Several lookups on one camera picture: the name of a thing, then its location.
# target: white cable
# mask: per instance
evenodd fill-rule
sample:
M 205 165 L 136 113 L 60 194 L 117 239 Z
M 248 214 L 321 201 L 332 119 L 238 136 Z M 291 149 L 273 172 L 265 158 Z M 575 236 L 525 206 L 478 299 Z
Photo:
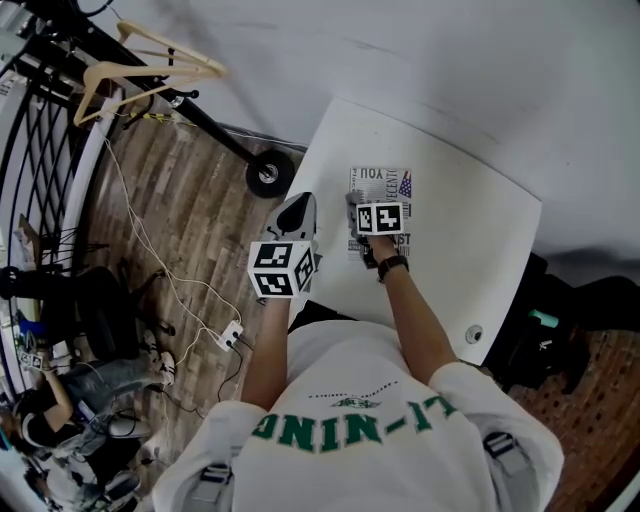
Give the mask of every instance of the white cable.
M 276 140 L 276 139 L 268 139 L 266 137 L 259 137 L 257 135 L 250 135 L 248 133 L 240 133 L 240 132 L 235 132 L 233 130 L 227 130 L 227 133 L 230 133 L 231 135 L 236 135 L 238 137 L 244 137 L 246 139 L 256 139 L 256 140 L 264 140 L 266 142 L 273 142 L 274 144 L 280 144 L 282 146 L 288 146 L 288 147 L 299 147 L 299 148 L 304 148 L 304 150 L 307 150 L 307 146 L 305 146 L 304 144 L 298 144 L 296 142 L 285 142 L 282 140 Z
M 107 137 L 104 135 L 104 133 L 102 134 L 102 136 L 104 137 L 104 143 L 107 146 L 107 150 L 109 151 L 109 154 L 111 155 L 111 158 L 113 160 L 113 163 L 115 164 L 116 170 L 118 171 L 118 176 L 120 177 L 120 182 L 122 183 L 122 189 L 124 191 L 124 197 L 125 197 L 125 201 L 127 203 L 127 213 L 129 214 L 129 220 L 131 221 L 131 226 L 133 228 L 133 232 L 135 233 L 136 237 L 138 238 L 138 240 L 140 241 L 142 246 L 156 258 L 158 263 L 160 263 L 160 266 L 162 267 L 162 270 L 164 270 L 164 272 L 167 275 L 167 278 L 169 280 L 169 284 L 171 285 L 171 289 L 173 290 L 173 294 L 175 295 L 176 300 L 180 303 L 182 308 L 192 318 L 194 318 L 201 326 L 200 329 L 198 329 L 198 332 L 196 333 L 196 336 L 195 336 L 193 342 L 187 347 L 187 349 L 185 350 L 185 353 L 182 356 L 182 358 L 180 359 L 180 361 L 178 361 L 178 363 L 176 363 L 176 366 L 178 366 L 180 363 L 182 363 L 186 359 L 187 354 L 189 352 L 189 349 L 193 345 L 195 345 L 195 343 L 198 341 L 198 338 L 200 337 L 200 332 L 201 331 L 206 331 L 207 334 L 209 334 L 209 336 L 211 336 L 211 339 L 213 339 L 213 341 L 215 341 L 216 343 L 221 338 L 221 336 L 220 336 L 220 334 L 218 334 L 216 331 L 214 331 L 210 327 L 207 327 L 207 324 L 205 324 L 204 321 L 198 315 L 193 313 L 187 306 L 184 305 L 184 303 L 182 302 L 182 299 L 180 299 L 180 296 L 178 295 L 178 290 L 176 289 L 176 286 L 173 283 L 174 279 L 176 281 L 180 281 L 180 282 L 183 282 L 183 283 L 196 283 L 196 284 L 201 284 L 201 285 L 206 286 L 209 290 L 211 290 L 215 294 L 215 296 L 218 299 L 220 299 L 222 302 L 224 302 L 226 305 L 228 305 L 230 308 L 232 308 L 236 312 L 236 314 L 238 315 L 238 322 L 240 324 L 242 324 L 242 315 L 240 314 L 240 311 L 238 310 L 238 308 L 236 308 L 229 301 L 225 300 L 208 283 L 205 283 L 204 281 L 198 281 L 197 279 L 182 279 L 180 277 L 177 277 L 173 272 L 171 272 L 169 270 L 167 265 L 164 263 L 164 261 L 162 261 L 162 259 L 160 258 L 160 256 L 156 252 L 156 250 L 153 248 L 153 245 L 151 244 L 151 240 L 149 239 L 149 235 L 147 235 L 147 232 L 144 229 L 144 224 L 142 223 L 142 220 L 140 219 L 140 217 L 138 217 L 136 212 L 133 210 L 133 208 L 131 206 L 131 200 L 129 198 L 129 190 L 127 189 L 127 184 L 126 184 L 125 179 L 124 179 L 124 174 L 122 172 L 120 164 L 118 163 L 118 159 L 116 158 L 116 155 L 113 152 L 113 149 L 111 147 L 111 142 L 109 141 L 109 139 L 107 139 Z
M 77 364 L 83 364 L 83 365 L 88 366 L 89 368 L 91 368 L 95 372 L 95 374 L 100 378 L 100 380 L 105 385 L 105 387 L 111 389 L 111 386 L 109 386 L 109 384 L 107 384 L 107 381 L 104 380 L 102 375 L 100 375 L 100 372 L 98 370 L 96 370 L 93 366 L 91 366 L 89 363 L 85 363 L 84 361 L 78 361 Z

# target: white sneaker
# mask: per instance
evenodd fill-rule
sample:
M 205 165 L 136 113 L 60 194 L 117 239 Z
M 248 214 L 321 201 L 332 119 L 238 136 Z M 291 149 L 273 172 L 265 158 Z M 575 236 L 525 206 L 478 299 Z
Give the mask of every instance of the white sneaker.
M 176 361 L 169 352 L 160 354 L 161 364 L 160 373 L 162 374 L 162 383 L 165 386 L 171 386 L 176 380 Z
M 152 363 L 160 362 L 160 351 L 158 350 L 158 343 L 156 342 L 155 335 L 146 329 L 142 336 L 142 343 L 140 343 L 140 349 L 144 350 L 151 358 Z

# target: power strip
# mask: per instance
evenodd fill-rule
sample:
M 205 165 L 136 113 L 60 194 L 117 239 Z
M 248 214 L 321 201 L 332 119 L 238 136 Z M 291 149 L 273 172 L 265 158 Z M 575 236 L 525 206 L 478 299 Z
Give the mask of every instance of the power strip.
M 244 327 L 242 327 L 242 325 L 240 325 L 235 320 L 232 320 L 229 325 L 227 325 L 227 328 L 222 333 L 222 336 L 220 336 L 220 340 L 218 342 L 220 348 L 228 351 L 229 347 L 231 347 L 240 337 L 242 331 L 244 331 Z

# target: shoe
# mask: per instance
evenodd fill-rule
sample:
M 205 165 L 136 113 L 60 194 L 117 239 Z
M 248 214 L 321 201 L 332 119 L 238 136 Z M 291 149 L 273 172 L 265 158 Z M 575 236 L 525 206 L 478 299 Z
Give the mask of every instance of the shoe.
M 172 386 L 176 380 L 176 362 L 169 352 L 160 354 L 161 364 L 160 373 L 162 374 L 162 383 L 165 386 Z
M 151 358 L 152 363 L 160 362 L 160 351 L 158 350 L 158 343 L 153 333 L 147 329 L 142 336 L 142 342 L 140 343 L 140 350 L 144 350 Z
M 133 471 L 121 471 L 105 485 L 104 494 L 109 501 L 121 500 L 140 488 L 140 477 Z

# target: wooden floor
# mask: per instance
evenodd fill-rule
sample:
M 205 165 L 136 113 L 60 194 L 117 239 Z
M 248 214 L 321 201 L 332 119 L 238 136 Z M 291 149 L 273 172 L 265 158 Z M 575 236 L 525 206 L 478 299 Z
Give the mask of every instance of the wooden floor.
M 242 314 L 245 335 L 252 342 L 262 307 L 256 303 L 246 273 L 249 245 L 280 200 L 253 196 L 245 185 L 244 162 L 196 127 L 142 120 L 128 131 L 117 129 L 112 140 L 131 205 L 160 258 L 176 276 L 205 281 L 235 304 Z M 243 144 L 253 152 L 266 148 L 248 139 Z M 302 155 L 292 152 L 291 156 L 299 165 Z M 88 255 L 85 262 L 108 266 L 115 273 L 124 257 L 130 264 L 130 287 L 140 286 L 160 265 L 132 230 L 122 184 L 108 152 L 87 205 L 85 236 L 93 242 L 108 243 L 109 248 Z M 202 285 L 178 283 L 177 291 L 183 303 L 217 332 L 222 332 L 235 316 Z M 170 350 L 178 361 L 194 340 L 198 322 L 178 303 L 167 279 L 153 285 L 145 296 L 144 309 L 175 326 L 174 337 L 156 336 L 162 348 Z M 250 354 L 246 347 L 237 345 L 245 360 L 244 369 Z M 197 407 L 204 416 L 217 402 L 216 394 L 225 376 L 238 369 L 238 359 L 234 352 L 219 349 L 203 333 L 178 366 L 176 383 L 167 391 L 182 407 Z M 233 396 L 239 377 L 225 384 L 223 399 Z M 164 395 L 148 390 L 135 396 L 133 406 L 156 432 L 149 442 L 156 462 L 138 470 L 143 489 L 148 490 L 180 454 L 201 419 L 196 413 L 180 410 Z
M 591 357 L 573 393 L 562 374 L 509 393 L 562 445 L 551 512 L 605 510 L 640 469 L 640 333 L 594 331 L 585 343 Z

